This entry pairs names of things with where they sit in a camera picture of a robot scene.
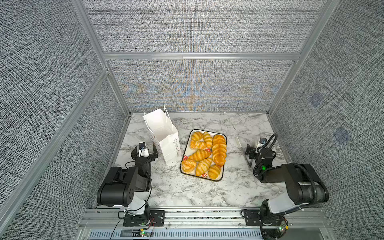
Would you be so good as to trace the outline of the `long braided bread loaf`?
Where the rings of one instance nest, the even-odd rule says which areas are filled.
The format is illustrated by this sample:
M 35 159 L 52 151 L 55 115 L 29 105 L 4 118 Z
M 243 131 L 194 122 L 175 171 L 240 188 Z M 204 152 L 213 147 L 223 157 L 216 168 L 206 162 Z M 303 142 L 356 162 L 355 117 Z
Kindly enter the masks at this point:
M 223 167 L 227 157 L 227 144 L 224 136 L 215 135 L 213 137 L 212 153 L 215 164 Z

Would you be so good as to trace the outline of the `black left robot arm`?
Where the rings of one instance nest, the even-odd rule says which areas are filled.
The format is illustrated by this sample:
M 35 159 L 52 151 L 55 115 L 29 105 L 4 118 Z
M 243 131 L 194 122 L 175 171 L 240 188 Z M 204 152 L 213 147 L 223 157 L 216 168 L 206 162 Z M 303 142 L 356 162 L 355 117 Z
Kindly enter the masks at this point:
M 152 193 L 152 166 L 158 158 L 153 145 L 150 152 L 146 143 L 139 143 L 131 152 L 132 167 L 111 167 L 98 193 L 98 205 L 121 208 L 127 215 L 150 217 L 149 198 Z

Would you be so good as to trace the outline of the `white paper gift bag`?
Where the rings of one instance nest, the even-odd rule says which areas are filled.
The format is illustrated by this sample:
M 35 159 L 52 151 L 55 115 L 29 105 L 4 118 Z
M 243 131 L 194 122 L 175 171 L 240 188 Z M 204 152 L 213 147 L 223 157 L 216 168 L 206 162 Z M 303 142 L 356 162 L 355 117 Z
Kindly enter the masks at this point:
M 166 165 L 172 165 L 181 157 L 179 132 L 173 124 L 166 105 L 151 113 L 144 113 L 150 137 Z

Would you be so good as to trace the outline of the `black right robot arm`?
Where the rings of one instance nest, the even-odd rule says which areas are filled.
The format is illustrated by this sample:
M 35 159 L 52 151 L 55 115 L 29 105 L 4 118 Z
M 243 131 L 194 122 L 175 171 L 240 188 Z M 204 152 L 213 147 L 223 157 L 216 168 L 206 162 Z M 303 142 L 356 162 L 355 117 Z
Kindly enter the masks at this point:
M 253 168 L 254 177 L 264 184 L 284 183 L 286 191 L 262 202 L 258 212 L 246 210 L 248 226 L 259 223 L 276 225 L 287 214 L 310 208 L 329 200 L 329 191 L 309 164 L 289 163 L 273 166 L 276 152 L 265 146 L 247 145 L 244 157 Z

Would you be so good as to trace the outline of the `small croissant second row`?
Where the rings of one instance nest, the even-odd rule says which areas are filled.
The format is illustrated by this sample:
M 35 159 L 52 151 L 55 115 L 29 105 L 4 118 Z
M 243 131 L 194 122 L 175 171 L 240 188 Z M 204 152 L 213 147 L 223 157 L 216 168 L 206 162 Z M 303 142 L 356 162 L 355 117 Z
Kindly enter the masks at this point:
M 192 150 L 206 150 L 208 148 L 208 146 L 203 141 L 193 141 L 193 140 L 191 140 L 190 148 Z

